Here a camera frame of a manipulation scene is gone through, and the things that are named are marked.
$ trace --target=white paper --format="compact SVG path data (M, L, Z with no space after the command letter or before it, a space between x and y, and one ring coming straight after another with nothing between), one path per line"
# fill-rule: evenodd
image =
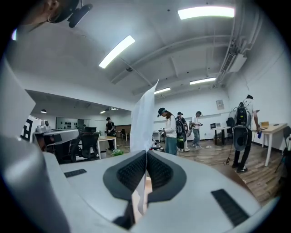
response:
M152 146L151 137L154 131L153 111L155 108L154 92L158 82L141 97L131 112L130 151L148 151ZM137 208L141 214L144 213L145 184L146 172L136 188L140 196Z

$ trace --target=black backpack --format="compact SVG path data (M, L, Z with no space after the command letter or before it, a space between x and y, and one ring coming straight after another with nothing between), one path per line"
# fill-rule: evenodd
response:
M186 140L186 132L184 123L175 117L177 132L177 147L184 149L184 141Z

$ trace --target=table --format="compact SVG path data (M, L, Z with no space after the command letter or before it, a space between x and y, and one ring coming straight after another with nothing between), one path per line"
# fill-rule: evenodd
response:
M224 134L224 130L225 129L230 129L231 127L230 126L227 126L227 127L222 127L222 128L213 128L211 130L215 130L215 145L217 144L217 133L216 131L217 130L221 130L221 133L222 133L222 144L224 145L224 137L225 137L225 134Z
M101 159L101 153L100 153L100 142L109 141L109 140L114 140L114 148L116 149L116 137L111 137L111 136L99 136L98 141L97 141L98 153L99 153L99 159Z
M277 126L274 126L274 124L270 124L267 129L262 130L262 147L264 147L265 136L269 135L268 152L267 152L265 167L268 166L270 156L271 156L273 134L284 129L286 126L287 126L287 123L282 123Z
M130 133L125 133L125 140L127 141L127 134L130 134Z
M162 133L162 132L160 132L160 131L153 131L153 134L154 134L154 133L159 134L159 137L158 137L159 139L158 139L158 141L160 142L160 141L161 141L161 133Z

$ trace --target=fluorescent light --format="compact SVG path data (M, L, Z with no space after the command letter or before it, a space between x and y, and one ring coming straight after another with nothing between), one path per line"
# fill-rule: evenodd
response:
M115 46L113 50L110 51L110 53L99 64L99 66L102 68L106 68L106 66L108 66L108 64L112 62L114 58L116 58L124 49L126 49L134 42L135 39L133 39L132 36L129 35L128 37L126 37L122 42Z
M210 81L215 81L215 77L214 78L205 78L205 79L200 79L200 80L196 80L196 81L191 81L190 85L192 84L197 84L197 83L202 83L202 82L210 82Z
M12 36L11 36L12 40L14 41L16 40L16 32L17 32L17 29L13 31Z
M169 91L171 90L169 87L165 88L165 89L162 89L162 90L158 90L158 91L155 91L154 94L158 94L158 93L161 93L161 92L164 92L164 91Z
M202 6L179 10L178 14L182 20L200 16L224 16L233 18L235 16L235 9L221 6Z

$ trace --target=backpack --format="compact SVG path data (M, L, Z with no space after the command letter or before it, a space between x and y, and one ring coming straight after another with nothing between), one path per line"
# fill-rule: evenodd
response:
M247 114L250 113L246 110L245 104L240 102L236 110L235 126L247 127L250 124L250 122L248 123Z
M175 117L177 132L177 147L184 149L184 141L186 140L186 132L184 123Z

